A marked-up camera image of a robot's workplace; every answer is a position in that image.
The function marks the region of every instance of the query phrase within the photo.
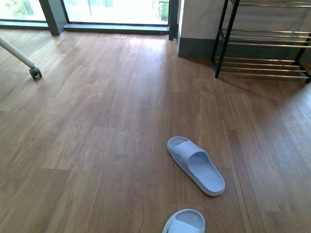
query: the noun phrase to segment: white wall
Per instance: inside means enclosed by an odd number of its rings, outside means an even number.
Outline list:
[[[183,38],[215,39],[224,0],[181,0],[179,33]],[[232,4],[229,2],[227,16]],[[311,10],[301,8],[240,7],[235,29],[275,31],[311,30]]]
[[[180,18],[180,5],[181,5],[181,0],[179,0],[179,4],[178,4],[177,23],[179,22],[179,18]]]

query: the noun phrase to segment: white pole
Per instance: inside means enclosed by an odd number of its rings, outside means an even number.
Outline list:
[[[14,55],[21,62],[26,64],[29,68],[35,67],[35,64],[32,60],[26,57],[21,51],[11,45],[7,40],[5,40],[2,36],[0,36],[0,46],[7,50],[9,53]]]

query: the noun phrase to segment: slipper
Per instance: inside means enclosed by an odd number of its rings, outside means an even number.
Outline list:
[[[205,221],[199,212],[191,209],[173,214],[164,226],[162,233],[204,233]]]
[[[167,149],[204,193],[213,197],[222,194],[225,181],[204,150],[184,137],[172,137]]]

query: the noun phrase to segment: metal shoe rack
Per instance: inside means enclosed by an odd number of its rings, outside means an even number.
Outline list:
[[[223,29],[228,2],[233,4],[228,27]],[[310,0],[225,0],[221,21],[218,28],[216,43],[211,61],[215,66],[215,78],[220,71],[225,74],[239,76],[264,76],[278,78],[299,78],[310,83],[311,74],[300,63],[306,49],[311,48],[311,32],[285,32],[262,30],[232,29],[239,7],[289,7],[311,9]],[[248,59],[225,57],[228,45],[298,48],[299,52],[293,60]],[[219,57],[215,57],[220,47]]]

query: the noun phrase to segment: window sill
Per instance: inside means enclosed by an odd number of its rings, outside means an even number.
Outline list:
[[[23,22],[23,21],[1,21],[0,28],[4,29],[33,29],[33,30],[48,30],[46,22]]]
[[[166,35],[169,26],[130,26],[130,25],[101,25],[101,24],[66,24],[65,31],[94,32],[94,33],[120,33],[142,35]]]

